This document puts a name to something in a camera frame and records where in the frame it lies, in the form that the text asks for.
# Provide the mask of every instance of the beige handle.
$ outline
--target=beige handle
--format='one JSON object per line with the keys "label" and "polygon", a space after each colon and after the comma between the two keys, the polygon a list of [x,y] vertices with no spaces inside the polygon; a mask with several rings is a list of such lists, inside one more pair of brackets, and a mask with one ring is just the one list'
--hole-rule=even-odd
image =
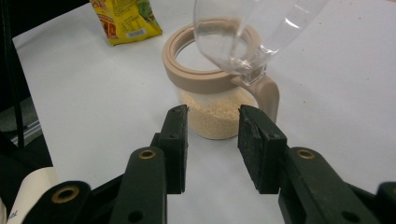
{"label": "beige handle", "polygon": [[276,122],[277,108],[279,106],[279,88],[268,76],[264,76],[252,85],[246,85],[240,77],[234,77],[231,82],[250,92],[256,99],[259,109],[262,110],[273,122]]}

